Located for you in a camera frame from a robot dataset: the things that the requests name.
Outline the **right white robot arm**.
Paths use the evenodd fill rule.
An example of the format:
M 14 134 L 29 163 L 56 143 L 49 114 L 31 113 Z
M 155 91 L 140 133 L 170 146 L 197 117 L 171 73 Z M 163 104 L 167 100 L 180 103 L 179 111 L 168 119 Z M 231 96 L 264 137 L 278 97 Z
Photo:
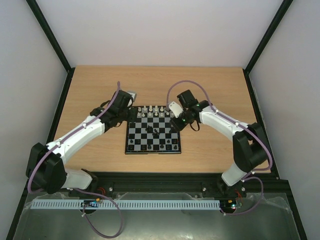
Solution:
M 233 163 L 222 173 L 218 183 L 218 191 L 222 195 L 233 193 L 235 184 L 257 171 L 257 166 L 265 161 L 272 163 L 261 125 L 238 121 L 219 111 L 209 100 L 198 101 L 190 90 L 179 94 L 177 99 L 179 103 L 172 101 L 166 104 L 167 109 L 173 113 L 170 123 L 175 130 L 182 131 L 187 125 L 196 122 L 215 129 L 232 142 Z

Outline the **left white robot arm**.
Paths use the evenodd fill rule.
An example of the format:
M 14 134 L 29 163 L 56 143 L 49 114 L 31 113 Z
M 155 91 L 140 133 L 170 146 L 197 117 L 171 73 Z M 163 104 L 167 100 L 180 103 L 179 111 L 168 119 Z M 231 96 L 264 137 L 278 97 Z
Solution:
M 30 150 L 26 176 L 27 190 L 32 185 L 40 191 L 54 194 L 60 189 L 80 189 L 94 192 L 98 178 L 86 169 L 69 169 L 65 165 L 70 158 L 94 138 L 106 133 L 122 122 L 134 122 L 138 109 L 133 107 L 137 94 L 118 89 L 111 100 L 94 108 L 86 119 L 64 136 L 45 145 L 36 143 Z

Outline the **black and white chessboard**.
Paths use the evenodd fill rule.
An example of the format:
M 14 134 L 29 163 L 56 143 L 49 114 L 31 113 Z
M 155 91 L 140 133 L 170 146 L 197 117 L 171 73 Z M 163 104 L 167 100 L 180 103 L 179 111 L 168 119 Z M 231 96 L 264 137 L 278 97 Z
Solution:
M 137 117 L 135 122 L 127 123 L 125 150 L 126 155 L 133 154 L 181 154 L 180 133 L 172 128 L 170 120 L 174 117 L 165 106 L 149 105 L 137 106 Z M 154 138 L 153 133 L 147 133 L 146 128 L 153 127 L 159 132 L 159 137 Z M 171 145 L 172 150 L 166 150 L 166 145 Z

